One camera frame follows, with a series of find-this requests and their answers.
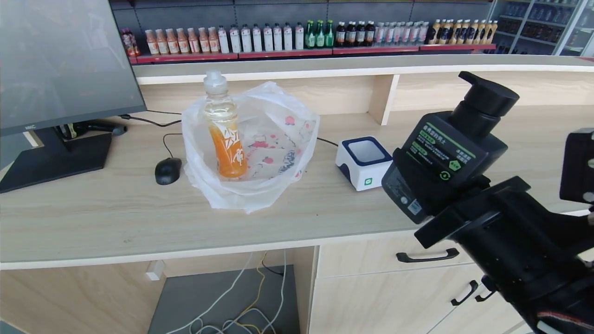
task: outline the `computer monitor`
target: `computer monitor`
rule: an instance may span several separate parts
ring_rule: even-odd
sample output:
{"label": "computer monitor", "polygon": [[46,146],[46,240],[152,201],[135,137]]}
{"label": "computer monitor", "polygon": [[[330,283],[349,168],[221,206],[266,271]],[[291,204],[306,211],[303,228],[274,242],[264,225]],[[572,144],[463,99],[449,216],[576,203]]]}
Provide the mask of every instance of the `computer monitor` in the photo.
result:
{"label": "computer monitor", "polygon": [[63,141],[56,126],[145,110],[108,0],[0,1],[0,136],[43,142],[0,193],[103,168],[111,134]]}

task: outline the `printed plastic bag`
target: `printed plastic bag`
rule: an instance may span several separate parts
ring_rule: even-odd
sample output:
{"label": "printed plastic bag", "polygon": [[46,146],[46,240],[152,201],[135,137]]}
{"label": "printed plastic bag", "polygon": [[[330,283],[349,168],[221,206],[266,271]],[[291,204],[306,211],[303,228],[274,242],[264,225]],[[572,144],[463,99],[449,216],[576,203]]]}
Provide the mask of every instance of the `printed plastic bag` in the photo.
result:
{"label": "printed plastic bag", "polygon": [[271,206],[289,184],[301,179],[314,154],[320,116],[271,81],[232,98],[248,172],[238,180],[217,172],[207,118],[201,112],[206,97],[182,113],[184,171],[212,208],[250,213]]}

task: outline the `counter top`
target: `counter top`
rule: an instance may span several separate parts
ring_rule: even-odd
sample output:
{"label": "counter top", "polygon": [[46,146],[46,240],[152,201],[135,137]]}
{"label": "counter top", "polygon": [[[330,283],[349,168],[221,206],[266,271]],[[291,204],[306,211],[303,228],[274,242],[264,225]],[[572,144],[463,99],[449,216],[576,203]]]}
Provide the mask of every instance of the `counter top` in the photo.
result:
{"label": "counter top", "polygon": [[459,71],[594,72],[594,62],[569,56],[476,54],[203,62],[132,67],[140,85],[201,83],[206,70],[212,68],[219,69],[229,81],[244,81]]}
{"label": "counter top", "polygon": [[[556,108],[515,108],[495,129],[510,150],[488,176],[521,175],[550,210],[585,209],[560,201],[557,191],[564,139],[592,120],[588,109],[569,106],[561,116]],[[373,135],[391,152],[424,113],[403,113],[383,127],[366,114],[322,116],[320,137]],[[416,229],[381,188],[357,193],[334,164],[336,148],[321,141],[302,179],[271,207],[250,215],[213,210],[183,174],[171,185],[155,183],[154,167],[168,157],[162,137],[179,130],[131,125],[113,138],[105,169],[1,194],[1,269],[303,247]],[[174,156],[185,157],[181,136],[167,143]]]}

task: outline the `yellow cable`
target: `yellow cable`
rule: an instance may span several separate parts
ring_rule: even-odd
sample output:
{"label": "yellow cable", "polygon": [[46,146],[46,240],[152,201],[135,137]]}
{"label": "yellow cable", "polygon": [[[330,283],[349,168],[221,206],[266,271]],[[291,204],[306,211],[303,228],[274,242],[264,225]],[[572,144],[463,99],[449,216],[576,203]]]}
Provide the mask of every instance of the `yellow cable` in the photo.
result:
{"label": "yellow cable", "polygon": [[[246,307],[243,311],[241,311],[240,316],[243,315],[247,310],[249,310],[250,308],[252,308],[254,305],[256,305],[256,303],[258,302],[258,300],[260,299],[260,292],[262,291],[262,284],[264,284],[264,280],[266,279],[266,275],[264,275],[261,271],[260,271],[260,266],[262,264],[262,262],[264,262],[264,259],[266,259],[266,253],[268,253],[268,251],[264,252],[264,255],[262,256],[262,260],[258,263],[258,266],[256,267],[256,271],[260,274],[260,276],[262,276],[262,280],[260,280],[260,287],[258,287],[258,295],[256,296],[256,300],[248,307]],[[256,332],[258,332],[258,334],[261,334],[261,330],[254,326],[253,324],[242,324],[239,322],[235,322],[238,325],[241,326],[248,326],[248,327],[253,327],[256,329]]]}

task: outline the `orange bottle label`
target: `orange bottle label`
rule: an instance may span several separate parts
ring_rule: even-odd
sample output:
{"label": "orange bottle label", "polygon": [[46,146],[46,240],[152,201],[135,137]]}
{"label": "orange bottle label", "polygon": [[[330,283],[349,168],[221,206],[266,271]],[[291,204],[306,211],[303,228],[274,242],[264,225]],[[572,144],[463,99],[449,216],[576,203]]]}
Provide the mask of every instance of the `orange bottle label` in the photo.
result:
{"label": "orange bottle label", "polygon": [[237,124],[224,127],[210,123],[208,130],[213,138],[214,149],[219,161],[219,174],[226,178],[236,178],[248,170],[248,161],[244,155],[244,148],[239,140]]}

